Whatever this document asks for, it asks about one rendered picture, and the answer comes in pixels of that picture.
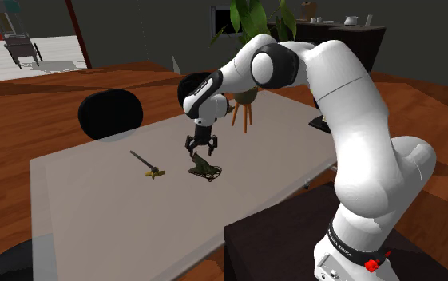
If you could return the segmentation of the grey cart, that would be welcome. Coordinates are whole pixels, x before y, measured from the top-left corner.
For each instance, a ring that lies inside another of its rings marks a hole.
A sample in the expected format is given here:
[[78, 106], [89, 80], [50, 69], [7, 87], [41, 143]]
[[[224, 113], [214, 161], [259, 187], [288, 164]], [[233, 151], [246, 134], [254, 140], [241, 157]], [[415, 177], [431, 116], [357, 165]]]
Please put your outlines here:
[[22, 34], [4, 34], [4, 47], [9, 52], [13, 62], [21, 68], [20, 57], [32, 57], [39, 66], [39, 62], [43, 61], [38, 46], [30, 40], [28, 33]]

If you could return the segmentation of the grey sword with yellow hilt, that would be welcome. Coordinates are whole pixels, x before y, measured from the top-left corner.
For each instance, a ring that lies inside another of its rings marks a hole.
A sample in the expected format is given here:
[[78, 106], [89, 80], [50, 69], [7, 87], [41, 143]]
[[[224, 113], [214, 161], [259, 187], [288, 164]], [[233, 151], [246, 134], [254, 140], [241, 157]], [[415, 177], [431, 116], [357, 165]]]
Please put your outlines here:
[[129, 152], [149, 168], [149, 171], [146, 172], [145, 175], [150, 176], [152, 180], [154, 180], [158, 176], [163, 176], [165, 174], [164, 170], [160, 170], [158, 167], [151, 165], [148, 161], [143, 159], [134, 151], [130, 150]]

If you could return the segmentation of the dark robot stand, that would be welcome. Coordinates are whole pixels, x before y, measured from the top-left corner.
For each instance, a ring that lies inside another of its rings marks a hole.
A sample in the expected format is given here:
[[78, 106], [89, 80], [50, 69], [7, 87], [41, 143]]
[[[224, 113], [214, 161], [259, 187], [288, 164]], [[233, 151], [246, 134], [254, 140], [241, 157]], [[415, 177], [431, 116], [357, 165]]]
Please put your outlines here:
[[[328, 182], [224, 227], [224, 281], [318, 281], [314, 247], [338, 206]], [[401, 281], [448, 281], [448, 269], [396, 230], [383, 251]]]

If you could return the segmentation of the dark green figure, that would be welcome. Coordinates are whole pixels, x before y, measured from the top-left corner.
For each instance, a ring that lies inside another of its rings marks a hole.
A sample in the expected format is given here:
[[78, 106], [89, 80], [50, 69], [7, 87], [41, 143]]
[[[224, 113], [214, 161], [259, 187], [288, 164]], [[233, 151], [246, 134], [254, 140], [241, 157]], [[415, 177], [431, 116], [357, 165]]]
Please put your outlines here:
[[189, 173], [205, 178], [209, 182], [215, 180], [221, 173], [222, 168], [220, 166], [210, 165], [205, 159], [195, 152], [192, 156], [192, 162], [195, 164], [193, 168], [188, 170]]

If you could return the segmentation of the dark sideboard with crockery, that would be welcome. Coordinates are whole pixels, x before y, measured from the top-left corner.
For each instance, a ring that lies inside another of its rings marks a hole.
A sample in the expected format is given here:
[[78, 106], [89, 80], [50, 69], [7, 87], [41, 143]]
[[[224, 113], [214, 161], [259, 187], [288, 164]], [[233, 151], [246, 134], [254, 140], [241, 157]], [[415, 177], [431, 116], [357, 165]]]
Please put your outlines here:
[[372, 71], [379, 47], [383, 41], [384, 26], [364, 26], [361, 19], [354, 26], [344, 24], [347, 16], [356, 16], [359, 0], [286, 0], [296, 16], [296, 34], [288, 38], [318, 45], [330, 40], [344, 42], [362, 62], [366, 71]]

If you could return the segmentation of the black round chair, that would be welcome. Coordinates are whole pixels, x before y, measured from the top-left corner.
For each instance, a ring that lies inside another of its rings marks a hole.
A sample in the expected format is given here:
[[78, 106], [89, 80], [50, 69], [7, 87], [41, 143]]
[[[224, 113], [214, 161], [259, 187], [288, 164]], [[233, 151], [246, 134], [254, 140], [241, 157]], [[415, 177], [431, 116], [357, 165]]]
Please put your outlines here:
[[327, 124], [323, 114], [321, 114], [320, 116], [312, 119], [309, 122], [309, 125], [314, 127], [314, 128], [317, 128], [317, 129], [319, 129], [319, 130], [321, 130], [321, 131], [323, 131], [325, 133], [331, 134], [331, 130], [330, 130], [330, 128], [329, 128], [329, 126], [328, 126], [328, 124]]
[[0, 281], [34, 281], [32, 240], [0, 254]]
[[177, 87], [177, 99], [181, 107], [184, 99], [190, 95], [208, 76], [210, 72], [190, 73], [185, 76]]
[[139, 99], [125, 89], [108, 89], [86, 97], [77, 111], [82, 131], [93, 140], [139, 128], [144, 111]]

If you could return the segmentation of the potted plant on wooden stand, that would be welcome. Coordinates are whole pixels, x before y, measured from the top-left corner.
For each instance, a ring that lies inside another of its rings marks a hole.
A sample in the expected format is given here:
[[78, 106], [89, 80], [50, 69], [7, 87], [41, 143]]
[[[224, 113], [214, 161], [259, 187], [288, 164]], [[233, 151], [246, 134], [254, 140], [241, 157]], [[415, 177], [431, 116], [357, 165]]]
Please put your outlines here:
[[238, 105], [249, 105], [258, 88], [280, 89], [293, 85], [299, 71], [295, 51], [270, 35], [260, 0], [231, 0], [230, 20], [242, 31], [243, 46], [236, 56], [210, 75], [184, 99], [184, 113], [193, 122], [213, 126], [228, 113], [235, 113], [225, 93], [233, 93]]

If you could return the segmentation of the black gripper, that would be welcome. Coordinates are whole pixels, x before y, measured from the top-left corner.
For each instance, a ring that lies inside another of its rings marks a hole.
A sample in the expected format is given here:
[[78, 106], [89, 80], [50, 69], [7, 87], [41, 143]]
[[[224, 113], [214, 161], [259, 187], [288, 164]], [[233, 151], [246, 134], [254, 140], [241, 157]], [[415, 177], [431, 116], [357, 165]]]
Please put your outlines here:
[[213, 151], [218, 147], [218, 137], [212, 135], [212, 126], [202, 126], [196, 124], [194, 138], [187, 135], [185, 148], [189, 152], [189, 156], [193, 157], [194, 149], [197, 146], [207, 145], [208, 155], [211, 156]]

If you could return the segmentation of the dark wall picture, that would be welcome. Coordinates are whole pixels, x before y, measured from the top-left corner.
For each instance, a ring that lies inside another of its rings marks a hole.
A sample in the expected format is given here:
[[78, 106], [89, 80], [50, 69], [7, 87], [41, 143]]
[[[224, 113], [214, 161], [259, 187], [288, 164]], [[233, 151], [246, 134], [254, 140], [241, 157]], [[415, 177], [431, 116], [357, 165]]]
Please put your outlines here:
[[230, 20], [230, 6], [211, 6], [210, 7], [211, 20], [211, 37], [214, 38], [220, 30], [224, 30], [223, 35], [229, 37], [240, 36], [242, 33], [237, 33]]

